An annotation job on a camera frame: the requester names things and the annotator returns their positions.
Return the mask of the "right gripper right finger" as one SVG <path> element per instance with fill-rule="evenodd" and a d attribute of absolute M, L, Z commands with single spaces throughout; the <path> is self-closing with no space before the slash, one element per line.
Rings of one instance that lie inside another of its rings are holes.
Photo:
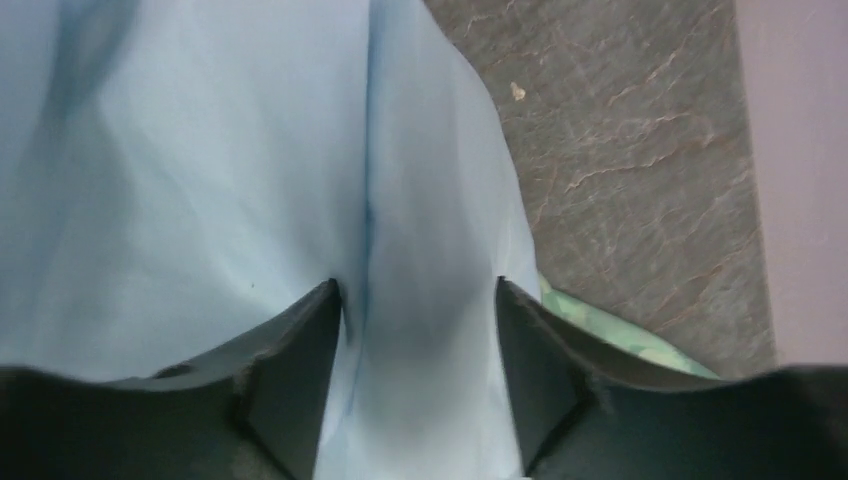
<path fill-rule="evenodd" d="M 500 279 L 495 304 L 525 473 L 535 479 L 843 479 L 847 370 L 740 381 L 624 352 Z"/>

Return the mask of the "light blue pillowcase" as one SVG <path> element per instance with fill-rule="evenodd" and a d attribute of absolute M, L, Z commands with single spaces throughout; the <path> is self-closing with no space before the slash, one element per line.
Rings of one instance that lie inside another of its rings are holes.
<path fill-rule="evenodd" d="M 538 272 L 494 104 L 420 1 L 5 1 L 1 369 L 148 378 L 332 280 L 309 479 L 522 479 L 500 279 Z"/>

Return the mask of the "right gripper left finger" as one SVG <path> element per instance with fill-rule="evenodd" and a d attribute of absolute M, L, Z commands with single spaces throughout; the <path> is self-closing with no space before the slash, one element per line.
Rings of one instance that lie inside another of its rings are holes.
<path fill-rule="evenodd" d="M 341 326 L 332 280 L 148 378 L 1 369 L 5 479 L 309 479 Z"/>

